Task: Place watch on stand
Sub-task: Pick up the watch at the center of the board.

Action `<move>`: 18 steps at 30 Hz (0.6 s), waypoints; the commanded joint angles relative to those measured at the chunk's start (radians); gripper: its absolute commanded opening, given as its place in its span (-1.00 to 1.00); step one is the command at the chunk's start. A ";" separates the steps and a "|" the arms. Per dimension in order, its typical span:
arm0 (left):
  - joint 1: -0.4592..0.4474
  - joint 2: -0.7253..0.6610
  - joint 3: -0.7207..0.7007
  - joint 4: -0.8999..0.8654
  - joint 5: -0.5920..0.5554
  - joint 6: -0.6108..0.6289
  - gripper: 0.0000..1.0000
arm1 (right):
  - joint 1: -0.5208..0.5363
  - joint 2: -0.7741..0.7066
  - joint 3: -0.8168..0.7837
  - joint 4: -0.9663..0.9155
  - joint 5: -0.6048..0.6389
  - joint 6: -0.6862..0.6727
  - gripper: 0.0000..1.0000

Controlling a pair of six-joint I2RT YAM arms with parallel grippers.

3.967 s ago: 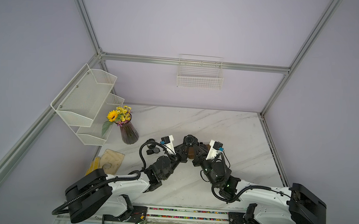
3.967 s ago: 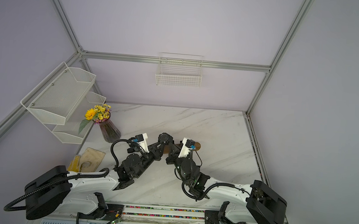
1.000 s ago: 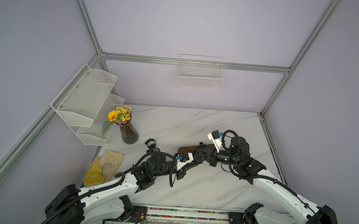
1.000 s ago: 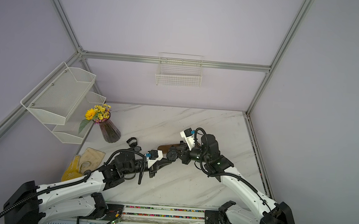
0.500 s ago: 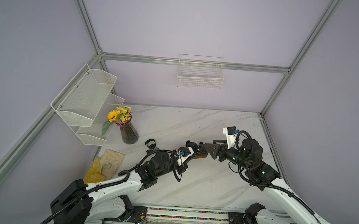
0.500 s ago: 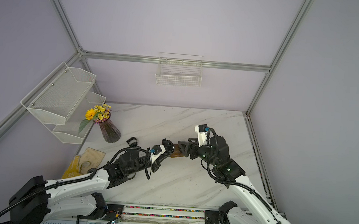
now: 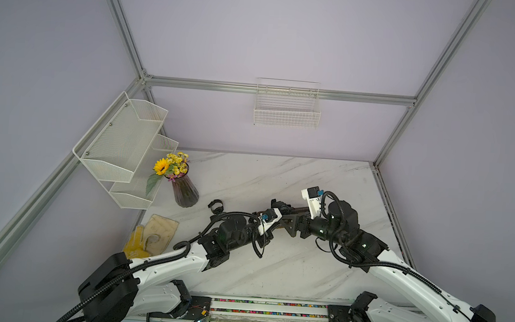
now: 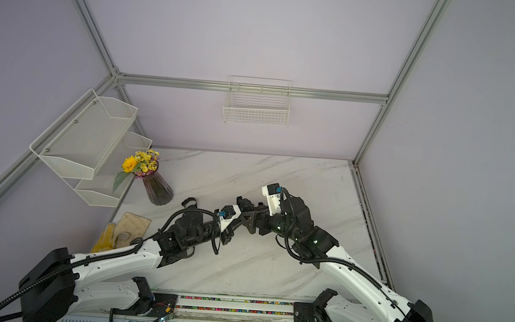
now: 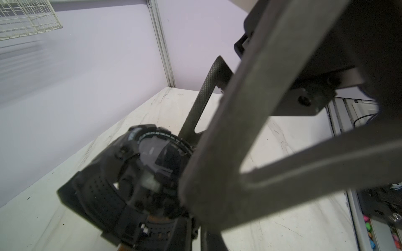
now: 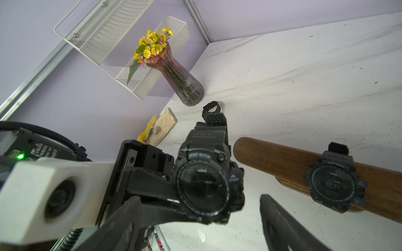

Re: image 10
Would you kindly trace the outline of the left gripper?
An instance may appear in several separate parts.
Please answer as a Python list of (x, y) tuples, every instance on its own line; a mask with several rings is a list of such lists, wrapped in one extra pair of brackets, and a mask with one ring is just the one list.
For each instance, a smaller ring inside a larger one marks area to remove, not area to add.
[(122, 142), (97, 216), (110, 217), (133, 196), (178, 201), (170, 182), (174, 157), (136, 140)]

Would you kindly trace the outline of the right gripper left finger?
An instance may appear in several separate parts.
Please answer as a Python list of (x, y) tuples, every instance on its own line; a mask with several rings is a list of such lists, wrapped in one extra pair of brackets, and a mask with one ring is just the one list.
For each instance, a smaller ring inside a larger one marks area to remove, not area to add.
[(195, 222), (171, 201), (143, 202), (135, 196), (83, 242), (77, 251), (140, 251), (146, 228), (170, 222)]

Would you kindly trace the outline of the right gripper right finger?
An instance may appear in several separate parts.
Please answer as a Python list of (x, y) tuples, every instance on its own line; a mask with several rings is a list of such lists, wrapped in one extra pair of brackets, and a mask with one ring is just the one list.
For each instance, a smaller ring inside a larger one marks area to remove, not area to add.
[(269, 251), (328, 251), (270, 195), (260, 197), (263, 233)]

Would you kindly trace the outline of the wooden watch stand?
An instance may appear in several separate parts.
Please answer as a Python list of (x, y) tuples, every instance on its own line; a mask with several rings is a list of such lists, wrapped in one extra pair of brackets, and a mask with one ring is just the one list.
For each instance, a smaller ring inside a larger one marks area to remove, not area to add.
[[(233, 147), (236, 160), (273, 175), (277, 181), (311, 197), (306, 181), (308, 169), (322, 155), (293, 147), (243, 137)], [(364, 205), (347, 212), (367, 211), (395, 222), (402, 221), (402, 174), (354, 161), (358, 176), (367, 183)]]

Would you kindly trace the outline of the black rugged strap watch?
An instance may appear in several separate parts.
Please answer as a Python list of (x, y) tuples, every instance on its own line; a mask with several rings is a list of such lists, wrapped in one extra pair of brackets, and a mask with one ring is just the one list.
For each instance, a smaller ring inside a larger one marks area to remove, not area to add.
[(179, 148), (171, 184), (184, 213), (202, 224), (227, 224), (245, 205), (243, 168), (231, 160), (227, 120), (208, 113)]

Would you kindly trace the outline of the chunky black digital watch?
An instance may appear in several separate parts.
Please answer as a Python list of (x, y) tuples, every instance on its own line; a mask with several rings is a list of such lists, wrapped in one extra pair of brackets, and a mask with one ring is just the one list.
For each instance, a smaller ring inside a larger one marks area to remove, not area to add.
[(306, 181), (317, 202), (339, 213), (351, 206), (363, 206), (367, 183), (359, 176), (346, 145), (331, 142), (308, 169)]

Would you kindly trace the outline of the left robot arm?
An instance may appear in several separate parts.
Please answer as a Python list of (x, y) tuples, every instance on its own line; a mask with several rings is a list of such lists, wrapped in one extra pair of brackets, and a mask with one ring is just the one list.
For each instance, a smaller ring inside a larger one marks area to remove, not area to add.
[(171, 202), (173, 157), (136, 140), (122, 143), (115, 163), (91, 162), (85, 148), (51, 130), (1, 122), (1, 226), (92, 227), (139, 196), (151, 222), (184, 221)]

